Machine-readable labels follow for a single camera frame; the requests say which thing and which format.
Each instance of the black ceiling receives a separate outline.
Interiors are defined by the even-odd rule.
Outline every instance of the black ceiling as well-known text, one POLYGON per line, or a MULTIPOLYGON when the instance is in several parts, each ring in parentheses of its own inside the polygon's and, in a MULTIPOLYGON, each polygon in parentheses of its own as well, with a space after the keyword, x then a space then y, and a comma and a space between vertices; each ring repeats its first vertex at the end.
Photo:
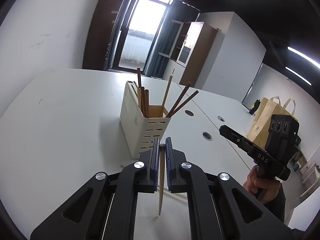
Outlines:
POLYGON ((320 69, 290 46, 320 63, 320 0, 183 0, 201 12, 234 11, 267 49, 263 63, 296 82, 320 103, 320 69), (285 69, 299 73, 312 86, 285 69))

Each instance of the triangular cutout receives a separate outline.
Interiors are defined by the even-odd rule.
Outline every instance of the triangular cutout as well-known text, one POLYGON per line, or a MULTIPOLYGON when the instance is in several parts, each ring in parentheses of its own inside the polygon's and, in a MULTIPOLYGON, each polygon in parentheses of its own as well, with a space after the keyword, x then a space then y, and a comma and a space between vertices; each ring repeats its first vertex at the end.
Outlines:
POLYGON ((73 222, 79 223, 84 214, 84 210, 92 195, 93 189, 89 188, 77 201, 75 201, 64 213, 63 216, 73 222))
POLYGON ((242 218, 245 223, 250 223, 261 218, 262 211, 256 207, 245 195, 237 188, 232 189, 232 194, 235 197, 238 208, 240 209, 242 218))

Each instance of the linear light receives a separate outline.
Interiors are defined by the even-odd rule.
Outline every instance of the linear light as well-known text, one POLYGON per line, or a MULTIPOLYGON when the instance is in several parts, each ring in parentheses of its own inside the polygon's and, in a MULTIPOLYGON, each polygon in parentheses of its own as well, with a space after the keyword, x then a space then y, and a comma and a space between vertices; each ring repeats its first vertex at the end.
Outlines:
POLYGON ((320 68, 320 64, 319 64, 319 63, 315 62, 313 59, 311 59, 311 58, 309 58, 308 56, 302 54, 301 52, 299 52, 299 51, 297 51, 297 50, 295 50, 295 49, 293 49, 293 48, 290 48, 290 47, 288 47, 288 50, 290 50, 290 51, 298 54, 299 56, 305 58, 306 60, 310 61, 312 64, 314 64, 315 66, 317 66, 318 68, 320 68))
POLYGON ((311 85, 311 83, 306 80, 304 77, 300 76, 298 73, 295 73, 292 69, 285 67, 287 70, 291 71, 293 74, 297 75, 299 78, 303 79, 305 82, 307 82, 309 85, 311 85))

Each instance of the silver screw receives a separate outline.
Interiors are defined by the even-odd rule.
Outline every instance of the silver screw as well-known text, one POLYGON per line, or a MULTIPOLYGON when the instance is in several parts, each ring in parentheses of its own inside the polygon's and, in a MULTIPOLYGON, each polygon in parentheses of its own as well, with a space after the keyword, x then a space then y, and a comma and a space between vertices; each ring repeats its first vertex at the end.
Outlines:
POLYGON ((137 169, 140 169, 144 166, 144 163, 143 162, 136 162, 134 163, 134 166, 137 168, 137 169))
POLYGON ((106 174, 103 173, 103 172, 99 172, 97 175, 96 175, 96 179, 97 180, 102 180, 102 179, 105 179, 106 178, 106 174))
POLYGON ((181 167, 184 169, 190 169, 191 168, 191 163, 181 163, 181 167))
POLYGON ((220 177, 220 179, 222 179, 222 180, 229 180, 229 179, 230 179, 229 174, 226 174, 226 173, 221 173, 221 174, 219 175, 219 177, 220 177))

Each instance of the dark teal curtain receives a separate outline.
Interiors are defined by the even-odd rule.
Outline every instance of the dark teal curtain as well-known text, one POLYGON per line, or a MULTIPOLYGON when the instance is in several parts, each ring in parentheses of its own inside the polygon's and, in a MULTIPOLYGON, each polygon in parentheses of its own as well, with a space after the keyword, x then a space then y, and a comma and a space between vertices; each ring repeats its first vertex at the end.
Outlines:
POLYGON ((171 24, 171 20, 180 22, 194 22, 199 14, 199 10, 182 3, 180 0, 174 0, 170 5, 168 12, 162 23, 160 33, 152 49, 150 58, 144 70, 148 77, 162 78, 169 62, 169 58, 159 55, 159 52, 167 54, 170 52, 174 39, 178 32, 177 25, 171 24))

